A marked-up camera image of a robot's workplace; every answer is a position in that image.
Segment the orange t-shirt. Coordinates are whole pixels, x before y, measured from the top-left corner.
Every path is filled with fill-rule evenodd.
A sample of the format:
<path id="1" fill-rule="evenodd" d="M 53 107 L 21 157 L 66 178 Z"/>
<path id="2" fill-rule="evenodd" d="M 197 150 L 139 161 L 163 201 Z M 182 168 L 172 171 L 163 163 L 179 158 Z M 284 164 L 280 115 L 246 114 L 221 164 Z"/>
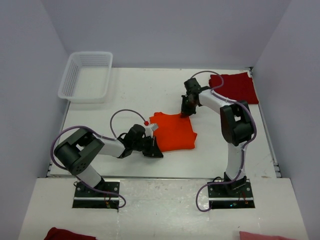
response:
<path id="1" fill-rule="evenodd" d="M 149 121 L 158 126 L 154 135 L 162 152 L 192 150 L 196 147 L 197 133 L 193 131 L 189 117 L 183 117 L 180 113 L 155 112 Z"/>

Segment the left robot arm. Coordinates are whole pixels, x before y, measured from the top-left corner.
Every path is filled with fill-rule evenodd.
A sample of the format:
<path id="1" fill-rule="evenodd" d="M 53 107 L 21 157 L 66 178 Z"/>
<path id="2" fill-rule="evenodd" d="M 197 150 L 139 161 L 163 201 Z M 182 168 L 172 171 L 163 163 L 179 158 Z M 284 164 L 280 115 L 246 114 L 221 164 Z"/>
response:
<path id="1" fill-rule="evenodd" d="M 92 167 L 97 155 L 123 159 L 133 152 L 141 152 L 146 158 L 163 158 L 153 132 L 156 124 L 134 124 L 128 132 L 116 138 L 98 134 L 87 126 L 72 126 L 62 131 L 52 142 L 50 157 L 60 169 L 68 171 L 86 186 L 92 196 L 104 193 L 103 177 Z"/>

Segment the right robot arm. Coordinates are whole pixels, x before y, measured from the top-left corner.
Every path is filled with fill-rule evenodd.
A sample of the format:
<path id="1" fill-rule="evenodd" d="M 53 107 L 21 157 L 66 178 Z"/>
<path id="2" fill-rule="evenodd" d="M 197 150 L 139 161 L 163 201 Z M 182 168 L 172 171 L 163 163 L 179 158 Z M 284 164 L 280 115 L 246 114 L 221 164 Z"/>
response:
<path id="1" fill-rule="evenodd" d="M 189 117 L 197 107 L 207 107 L 220 116 L 221 133 L 228 146 L 227 167 L 223 177 L 223 191 L 233 197 L 245 185 L 246 150 L 257 136 L 257 126 L 246 101 L 229 99 L 209 86 L 200 86 L 196 78 L 184 82 L 186 93 L 182 96 L 181 114 Z"/>

